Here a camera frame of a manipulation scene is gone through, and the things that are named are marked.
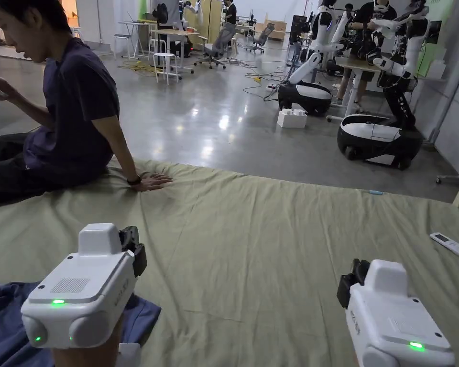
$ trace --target yellow cable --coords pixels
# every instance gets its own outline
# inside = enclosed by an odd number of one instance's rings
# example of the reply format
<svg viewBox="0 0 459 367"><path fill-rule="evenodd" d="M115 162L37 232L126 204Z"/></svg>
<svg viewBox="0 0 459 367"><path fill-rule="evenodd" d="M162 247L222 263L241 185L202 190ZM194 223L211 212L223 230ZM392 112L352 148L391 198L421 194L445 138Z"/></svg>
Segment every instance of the yellow cable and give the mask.
<svg viewBox="0 0 459 367"><path fill-rule="evenodd" d="M149 64L143 63L141 60L124 61L122 65L118 65L118 67L121 69L130 69L136 73L142 72L140 74L143 76L154 76L154 67L150 66ZM146 74L143 74L143 72L153 73L153 75L146 75Z"/></svg>

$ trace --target blue cloth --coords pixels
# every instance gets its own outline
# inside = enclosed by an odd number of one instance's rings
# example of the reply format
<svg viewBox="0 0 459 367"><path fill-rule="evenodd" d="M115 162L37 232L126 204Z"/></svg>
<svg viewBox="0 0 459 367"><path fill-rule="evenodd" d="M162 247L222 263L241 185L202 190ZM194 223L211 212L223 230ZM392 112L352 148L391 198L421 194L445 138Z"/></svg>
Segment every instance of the blue cloth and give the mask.
<svg viewBox="0 0 459 367"><path fill-rule="evenodd" d="M0 286L0 366L52 367L49 349L29 344L22 324L21 307L39 283ZM154 327L162 309L133 295L124 310L123 343L139 343Z"/></svg>

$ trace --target black and white mobile robot base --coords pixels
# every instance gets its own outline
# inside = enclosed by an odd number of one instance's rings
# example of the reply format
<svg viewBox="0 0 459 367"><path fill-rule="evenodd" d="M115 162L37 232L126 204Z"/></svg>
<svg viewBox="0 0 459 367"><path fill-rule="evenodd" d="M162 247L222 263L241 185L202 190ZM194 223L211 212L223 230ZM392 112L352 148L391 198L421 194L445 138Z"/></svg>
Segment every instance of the black and white mobile robot base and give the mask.
<svg viewBox="0 0 459 367"><path fill-rule="evenodd" d="M400 170L409 168L424 138L414 127L402 129L388 125L388 120L370 115L347 116L338 131L338 148L351 161L387 164Z"/></svg>
<svg viewBox="0 0 459 367"><path fill-rule="evenodd" d="M331 105L330 91L319 84L282 84L277 90L279 109L300 105L308 115L324 115Z"/></svg>

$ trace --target speaker grille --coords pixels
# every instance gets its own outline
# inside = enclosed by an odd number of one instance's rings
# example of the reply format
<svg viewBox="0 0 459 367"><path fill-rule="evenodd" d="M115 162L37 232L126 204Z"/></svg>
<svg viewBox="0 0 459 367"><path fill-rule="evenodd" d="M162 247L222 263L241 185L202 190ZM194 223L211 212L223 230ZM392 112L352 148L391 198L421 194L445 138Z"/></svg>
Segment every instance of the speaker grille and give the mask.
<svg viewBox="0 0 459 367"><path fill-rule="evenodd" d="M87 278L63 278L51 289L51 293L79 293L89 281Z"/></svg>

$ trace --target wristwatch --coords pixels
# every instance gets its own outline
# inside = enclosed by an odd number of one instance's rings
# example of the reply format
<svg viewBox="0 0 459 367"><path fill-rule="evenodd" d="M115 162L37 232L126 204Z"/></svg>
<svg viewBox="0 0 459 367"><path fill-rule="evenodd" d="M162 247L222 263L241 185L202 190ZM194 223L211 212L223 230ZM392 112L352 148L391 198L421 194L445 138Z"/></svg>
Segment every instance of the wristwatch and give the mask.
<svg viewBox="0 0 459 367"><path fill-rule="evenodd" d="M136 186L136 185L141 184L142 179L141 179L141 176L138 175L138 178L136 180L134 180L134 181L126 180L126 181L128 182L129 185Z"/></svg>

